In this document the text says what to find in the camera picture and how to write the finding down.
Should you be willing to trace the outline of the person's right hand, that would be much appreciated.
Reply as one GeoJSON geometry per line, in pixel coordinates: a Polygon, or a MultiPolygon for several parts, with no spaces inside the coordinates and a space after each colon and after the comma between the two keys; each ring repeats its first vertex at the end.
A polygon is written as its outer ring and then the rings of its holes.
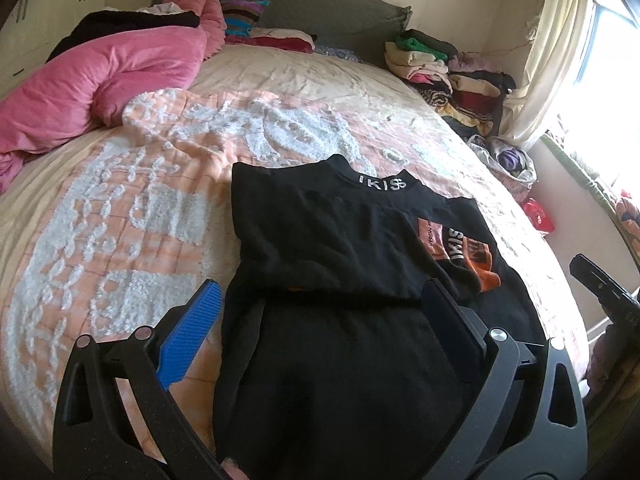
{"type": "Polygon", "coordinates": [[[225,458],[222,461],[221,466],[232,480],[248,480],[247,475],[244,474],[239,465],[235,463],[231,457],[225,458]]]}

